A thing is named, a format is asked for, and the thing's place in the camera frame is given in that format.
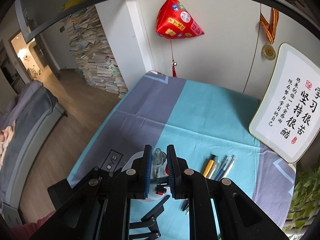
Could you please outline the pink sleeved forearm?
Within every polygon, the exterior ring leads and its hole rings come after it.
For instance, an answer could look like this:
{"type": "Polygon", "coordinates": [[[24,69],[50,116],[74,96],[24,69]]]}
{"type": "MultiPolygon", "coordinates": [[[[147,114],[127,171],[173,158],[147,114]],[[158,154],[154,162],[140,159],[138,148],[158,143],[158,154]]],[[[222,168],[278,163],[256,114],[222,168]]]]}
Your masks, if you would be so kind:
{"type": "Polygon", "coordinates": [[[45,217],[38,219],[37,222],[14,226],[10,229],[16,239],[29,239],[54,213],[55,211],[49,213],[45,217]]]}

